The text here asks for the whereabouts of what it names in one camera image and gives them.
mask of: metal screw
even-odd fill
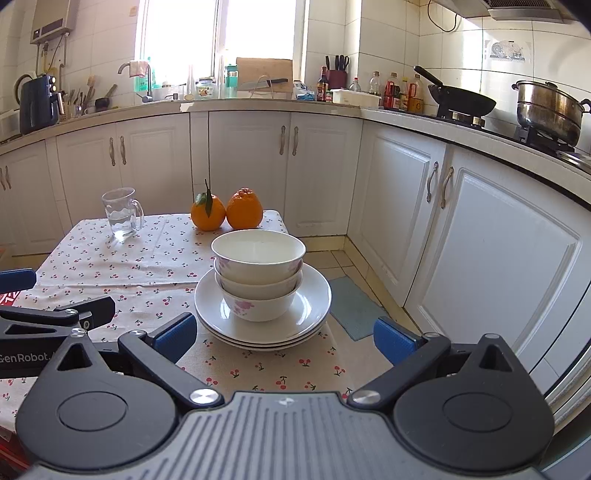
[[[381,396],[375,390],[357,390],[351,398],[359,405],[374,405],[381,400]]]
[[[197,405],[211,405],[219,400],[220,394],[211,388],[199,388],[191,392],[189,398]]]
[[[73,328],[72,333],[70,334],[70,336],[74,338],[84,337],[84,335],[86,335],[86,330],[78,327]]]

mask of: orange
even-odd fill
[[[251,189],[240,189],[228,201],[226,216],[234,230],[256,228],[262,220],[261,202]]]
[[[204,232],[211,232],[220,228],[220,225],[226,219],[226,209],[222,201],[207,186],[207,192],[200,193],[195,198],[195,203],[191,208],[191,220],[197,228]]]

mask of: white cabinet door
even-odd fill
[[[101,197],[121,187],[115,124],[86,128],[57,137],[61,177],[72,224],[105,218]]]
[[[135,188],[146,215],[189,212],[193,205],[189,114],[117,123],[121,180]]]
[[[291,114],[285,224],[292,235],[346,235],[362,121]]]
[[[209,172],[212,192],[227,204],[241,188],[250,188],[264,209],[283,215],[290,114],[283,112],[211,112]]]
[[[51,188],[45,142],[2,156],[9,215],[16,234],[13,255],[51,252],[63,238]]]
[[[374,122],[363,125],[349,238],[399,305],[406,301],[427,242],[445,152],[445,143],[423,135]]]
[[[437,208],[405,308],[421,330],[453,342],[498,333],[531,371],[589,285],[591,213],[525,174],[452,148],[447,204]]]

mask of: pot handle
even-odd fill
[[[583,113],[591,113],[591,100],[589,100],[588,98],[586,98],[585,100],[581,100],[581,103],[579,105],[583,108]],[[585,110],[584,105],[588,105],[589,110]]]

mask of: pan handle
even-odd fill
[[[439,80],[435,75],[425,70],[423,67],[415,66],[414,71],[417,72],[419,75],[423,75],[429,82],[434,83],[438,87],[443,87],[443,82]]]

